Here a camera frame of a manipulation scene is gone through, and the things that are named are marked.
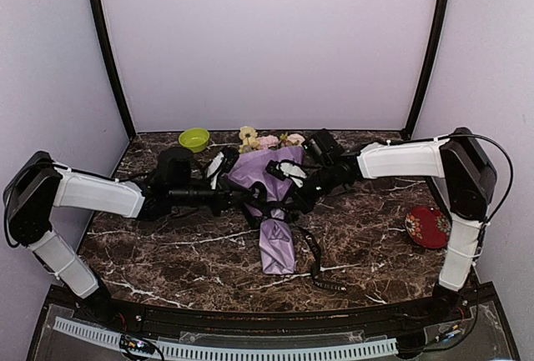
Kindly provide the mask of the pink purple wrapping paper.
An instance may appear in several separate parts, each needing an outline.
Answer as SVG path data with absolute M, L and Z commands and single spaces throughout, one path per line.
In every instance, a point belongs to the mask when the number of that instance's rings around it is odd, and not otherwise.
M 278 204 L 285 200 L 293 182 L 279 180 L 268 173 L 270 161 L 288 161 L 291 165 L 303 161 L 304 149 L 285 147 L 278 150 L 259 150 L 239 156 L 227 175 L 232 183 L 253 192 L 255 205 L 245 204 L 243 211 L 251 225 L 259 227 L 259 253 L 263 272 L 286 275 L 295 271 L 295 249 L 286 212 Z

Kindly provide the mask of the pale yellow flower stem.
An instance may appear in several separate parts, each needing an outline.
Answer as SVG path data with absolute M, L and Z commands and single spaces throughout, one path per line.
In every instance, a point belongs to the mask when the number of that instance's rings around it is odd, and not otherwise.
M 242 143 L 239 146 L 241 154 L 250 153 L 260 147 L 257 131 L 250 126 L 243 126 L 239 130 L 239 139 Z

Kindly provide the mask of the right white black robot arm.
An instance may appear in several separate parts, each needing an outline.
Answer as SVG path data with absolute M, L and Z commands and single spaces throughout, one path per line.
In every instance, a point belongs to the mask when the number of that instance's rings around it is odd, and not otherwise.
M 280 170 L 295 184 L 293 203 L 303 213 L 312 211 L 318 198 L 356 181 L 412 176 L 444 179 L 451 232 L 438 284 L 448 290 L 426 303 L 426 316 L 442 323 L 458 308 L 453 292 L 464 287 L 473 263 L 480 257 L 486 227 L 498 210 L 491 204 L 497 172 L 483 143 L 500 146 L 468 128 L 457 128 L 445 136 L 373 142 L 346 152 L 323 129 L 304 144 L 321 163 L 315 172 L 307 175 L 300 165 L 288 161 Z

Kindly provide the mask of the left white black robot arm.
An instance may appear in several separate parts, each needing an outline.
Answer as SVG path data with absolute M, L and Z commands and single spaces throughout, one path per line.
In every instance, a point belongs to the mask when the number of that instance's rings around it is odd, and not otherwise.
M 223 148 L 212 163 L 193 178 L 194 154 L 174 147 L 158 155 L 155 169 L 131 178 L 105 178 L 54 162 L 36 152 L 3 191 L 3 226 L 11 248 L 28 248 L 56 279 L 65 283 L 100 324 L 118 317 L 97 275 L 54 230 L 54 208 L 80 208 L 124 218 L 155 221 L 173 208 L 207 207 L 215 216 L 252 197 L 247 188 L 225 176 L 238 161 L 238 152 Z

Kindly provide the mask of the pink carnation stem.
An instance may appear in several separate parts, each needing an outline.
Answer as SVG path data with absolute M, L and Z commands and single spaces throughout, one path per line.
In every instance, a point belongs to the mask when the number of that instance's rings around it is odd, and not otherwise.
M 301 146 L 305 141 L 305 137 L 303 137 L 299 133 L 284 133 L 280 136 L 279 146 L 281 148 L 283 147 L 295 147 L 295 146 Z

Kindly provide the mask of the pink rose stem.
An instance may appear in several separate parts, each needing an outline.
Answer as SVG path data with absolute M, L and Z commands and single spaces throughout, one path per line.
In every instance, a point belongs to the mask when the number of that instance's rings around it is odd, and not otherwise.
M 259 149 L 277 148 L 280 140 L 274 135 L 258 137 Z

